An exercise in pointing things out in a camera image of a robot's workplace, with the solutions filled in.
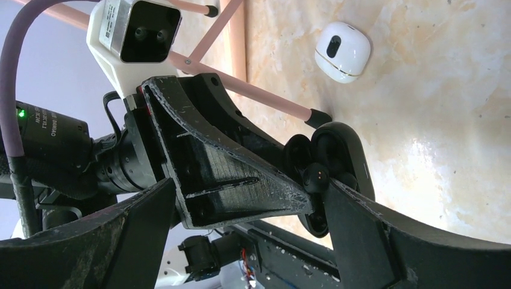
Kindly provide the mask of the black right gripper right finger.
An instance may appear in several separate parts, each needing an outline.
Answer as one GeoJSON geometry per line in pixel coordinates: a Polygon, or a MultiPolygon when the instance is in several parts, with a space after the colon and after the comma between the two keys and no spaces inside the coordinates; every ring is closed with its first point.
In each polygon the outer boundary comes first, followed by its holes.
{"type": "Polygon", "coordinates": [[[333,180],[324,207],[344,288],[509,288],[510,246],[444,231],[333,180]]]}

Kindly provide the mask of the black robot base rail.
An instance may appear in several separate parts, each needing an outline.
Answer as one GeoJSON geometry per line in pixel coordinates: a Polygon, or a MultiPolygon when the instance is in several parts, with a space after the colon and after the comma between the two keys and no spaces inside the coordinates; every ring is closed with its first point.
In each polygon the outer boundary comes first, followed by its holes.
{"type": "Polygon", "coordinates": [[[343,288],[333,251],[264,221],[187,237],[164,252],[156,288],[343,288]]]}

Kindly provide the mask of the white earbud charging case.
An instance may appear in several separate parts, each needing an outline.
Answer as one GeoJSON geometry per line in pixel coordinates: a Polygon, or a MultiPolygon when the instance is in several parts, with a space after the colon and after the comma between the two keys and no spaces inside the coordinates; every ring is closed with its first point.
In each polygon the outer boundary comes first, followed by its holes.
{"type": "Polygon", "coordinates": [[[364,72],[371,50],[371,42],[361,31],[345,22],[332,22],[321,31],[314,58],[328,77],[349,84],[364,72]]]}

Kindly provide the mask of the black earbud charging case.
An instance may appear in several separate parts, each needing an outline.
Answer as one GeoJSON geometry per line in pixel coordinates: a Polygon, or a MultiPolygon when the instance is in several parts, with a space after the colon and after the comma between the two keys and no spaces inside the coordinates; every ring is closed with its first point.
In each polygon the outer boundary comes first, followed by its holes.
{"type": "MultiPolygon", "coordinates": [[[[285,144],[283,153],[284,171],[298,184],[303,186],[304,169],[312,163],[319,163],[328,169],[331,179],[375,200],[362,141],[349,125],[329,122],[321,125],[311,138],[297,134],[285,144]]],[[[312,196],[313,212],[300,214],[298,218],[312,236],[323,238],[329,233],[323,198],[321,193],[309,194],[312,196]]]]}

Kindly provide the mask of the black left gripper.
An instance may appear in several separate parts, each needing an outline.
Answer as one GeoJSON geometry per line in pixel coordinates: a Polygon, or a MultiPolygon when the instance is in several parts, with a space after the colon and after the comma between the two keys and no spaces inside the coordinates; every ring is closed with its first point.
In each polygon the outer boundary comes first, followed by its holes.
{"type": "Polygon", "coordinates": [[[122,101],[120,143],[93,166],[99,194],[172,178],[189,229],[313,211],[311,195],[284,171],[284,146],[242,114],[217,74],[155,76],[141,89],[148,106],[122,101]]]}

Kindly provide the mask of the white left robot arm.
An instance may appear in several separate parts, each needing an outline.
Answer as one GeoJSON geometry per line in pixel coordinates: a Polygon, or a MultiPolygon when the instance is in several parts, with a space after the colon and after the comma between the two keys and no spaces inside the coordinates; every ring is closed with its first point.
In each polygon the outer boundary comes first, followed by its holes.
{"type": "Polygon", "coordinates": [[[18,102],[30,177],[84,203],[168,179],[173,221],[189,229],[314,211],[290,149],[242,115],[217,74],[152,77],[125,105],[126,127],[94,140],[85,122],[18,102]]]}

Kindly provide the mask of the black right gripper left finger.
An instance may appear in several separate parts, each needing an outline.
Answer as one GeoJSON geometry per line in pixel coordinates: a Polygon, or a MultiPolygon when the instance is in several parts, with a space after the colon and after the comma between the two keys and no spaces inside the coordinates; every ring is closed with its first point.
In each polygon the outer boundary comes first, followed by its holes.
{"type": "Polygon", "coordinates": [[[164,179],[74,222],[1,241],[1,287],[153,288],[175,198],[164,179]]]}

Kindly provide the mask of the black earbud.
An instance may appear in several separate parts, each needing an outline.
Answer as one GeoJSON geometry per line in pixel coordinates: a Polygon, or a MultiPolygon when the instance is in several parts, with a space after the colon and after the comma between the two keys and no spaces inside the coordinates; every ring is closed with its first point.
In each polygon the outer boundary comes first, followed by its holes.
{"type": "Polygon", "coordinates": [[[329,171],[319,163],[308,165],[303,171],[302,179],[305,191],[311,194],[325,192],[330,185],[329,171]]]}

